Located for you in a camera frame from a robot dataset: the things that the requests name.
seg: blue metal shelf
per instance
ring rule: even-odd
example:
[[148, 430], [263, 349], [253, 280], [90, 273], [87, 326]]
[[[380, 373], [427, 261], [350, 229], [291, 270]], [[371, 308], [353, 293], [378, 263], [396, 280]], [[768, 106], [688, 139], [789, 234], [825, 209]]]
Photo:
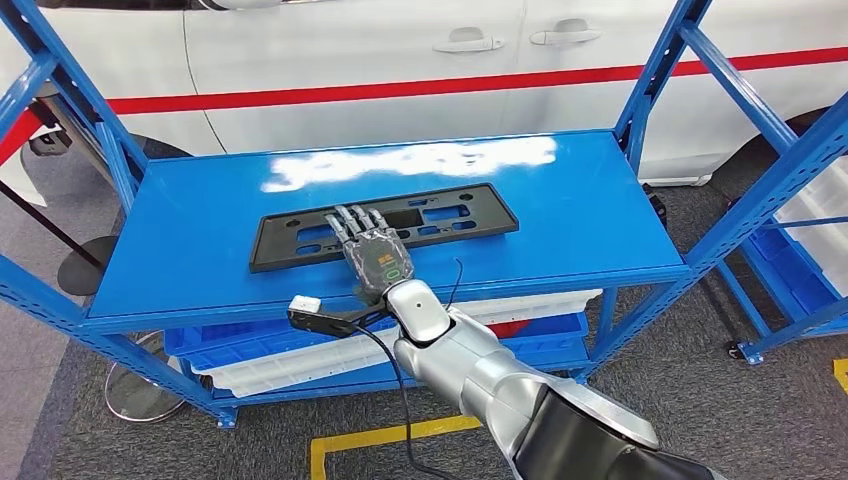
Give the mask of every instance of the blue metal shelf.
[[[387, 171], [386, 159], [401, 171]], [[414, 175], [403, 172], [410, 168]], [[327, 171], [333, 179], [322, 181]], [[494, 185], [521, 226], [411, 250], [416, 276], [443, 301], [456, 282], [454, 258], [464, 265], [457, 301], [667, 282], [688, 272], [608, 131], [153, 160], [86, 326], [271, 320], [298, 294], [355, 309], [343, 260], [249, 273], [259, 219], [481, 182]]]
[[[343, 387], [336, 379], [335, 386], [222, 398], [124, 333], [278, 319], [295, 294], [320, 296], [329, 308], [355, 306], [353, 278], [342, 262], [250, 274], [259, 218], [491, 182], [518, 217], [519, 231], [414, 249], [416, 273], [443, 300], [456, 279], [454, 258], [465, 265], [458, 300], [603, 288], [600, 325], [588, 353], [581, 342], [579, 349], [563, 347], [565, 358], [530, 359], [542, 368], [569, 369], [585, 381], [707, 272], [718, 266], [727, 274], [722, 259], [848, 151], [848, 94], [795, 137], [698, 29], [709, 5], [709, 0], [677, 2], [611, 130], [149, 162], [35, 3], [0, 2], [0, 17], [34, 59], [17, 90], [0, 100], [0, 131], [49, 76], [75, 120], [101, 144], [127, 210], [90, 309], [3, 256], [0, 298], [185, 398], [220, 426], [233, 427], [239, 405], [372, 391], [389, 388], [391, 379], [377, 368], [373, 377]], [[687, 46], [779, 158], [681, 258], [636, 178], [651, 108]], [[128, 161], [143, 173], [140, 183]], [[654, 286], [642, 302], [614, 322], [617, 288], [649, 283]], [[754, 347], [771, 348], [845, 313], [843, 298]]]

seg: car window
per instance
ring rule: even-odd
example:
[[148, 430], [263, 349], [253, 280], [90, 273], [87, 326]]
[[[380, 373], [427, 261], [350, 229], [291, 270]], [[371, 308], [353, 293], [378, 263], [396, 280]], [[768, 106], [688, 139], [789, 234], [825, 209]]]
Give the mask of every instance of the car window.
[[184, 10], [191, 0], [36, 0], [43, 8], [99, 8], [103, 10]]

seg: robotic hand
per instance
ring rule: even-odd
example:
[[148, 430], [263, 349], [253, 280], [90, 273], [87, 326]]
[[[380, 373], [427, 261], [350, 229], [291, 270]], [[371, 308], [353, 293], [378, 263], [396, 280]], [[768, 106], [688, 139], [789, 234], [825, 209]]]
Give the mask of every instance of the robotic hand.
[[[446, 311], [426, 283], [412, 279], [409, 254], [382, 215], [358, 206], [351, 210], [356, 216], [336, 207], [341, 221], [335, 215], [327, 221], [365, 297], [400, 324], [398, 363], [463, 414], [477, 417], [516, 478], [724, 480], [703, 465], [660, 451], [651, 424], [624, 406], [572, 379], [525, 365], [491, 330], [457, 308]], [[302, 303], [292, 303], [290, 319], [310, 314]]]

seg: car door handle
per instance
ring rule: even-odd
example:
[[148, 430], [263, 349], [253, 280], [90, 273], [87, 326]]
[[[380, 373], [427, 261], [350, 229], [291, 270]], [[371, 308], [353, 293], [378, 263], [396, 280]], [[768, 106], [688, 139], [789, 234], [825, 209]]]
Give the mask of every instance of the car door handle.
[[530, 35], [530, 43], [553, 46], [583, 43], [600, 37], [601, 33], [603, 32], [600, 30], [589, 28], [589, 24], [582, 18], [569, 18], [557, 22], [553, 30], [543, 30]]
[[555, 32], [546, 30], [530, 35], [533, 45], [565, 45], [567, 43], [583, 43], [601, 36], [600, 30], [584, 30], [582, 32]]
[[505, 43], [502, 38], [489, 35], [478, 40], [437, 43], [433, 45], [433, 50], [442, 53], [488, 52], [503, 47]]
[[460, 27], [452, 30], [448, 41], [433, 45], [442, 53], [489, 52], [504, 46], [503, 38], [487, 35], [477, 27]]

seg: robot finger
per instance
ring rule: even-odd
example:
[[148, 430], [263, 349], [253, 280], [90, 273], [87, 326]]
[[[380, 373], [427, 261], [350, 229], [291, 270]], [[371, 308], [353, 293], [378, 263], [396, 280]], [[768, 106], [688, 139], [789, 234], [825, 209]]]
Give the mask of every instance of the robot finger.
[[350, 235], [347, 234], [347, 230], [344, 226], [339, 222], [339, 219], [336, 218], [333, 214], [324, 215], [324, 219], [327, 220], [327, 223], [330, 224], [330, 228], [335, 232], [336, 237], [342, 242], [347, 243], [350, 241]]
[[386, 219], [383, 218], [383, 214], [380, 213], [376, 208], [368, 209], [368, 213], [371, 214], [371, 217], [374, 218], [374, 222], [377, 223], [377, 227], [383, 230], [389, 228], [389, 224], [386, 223]]
[[345, 225], [347, 225], [347, 228], [354, 237], [357, 233], [362, 231], [362, 227], [359, 226], [359, 223], [355, 218], [353, 218], [353, 215], [350, 214], [350, 210], [345, 208], [343, 205], [336, 205], [336, 211], [342, 216], [342, 220], [345, 221]]
[[374, 222], [371, 221], [371, 217], [365, 213], [365, 210], [362, 209], [359, 205], [351, 205], [350, 209], [353, 210], [353, 213], [356, 214], [356, 218], [362, 222], [362, 226], [365, 230], [374, 230]]

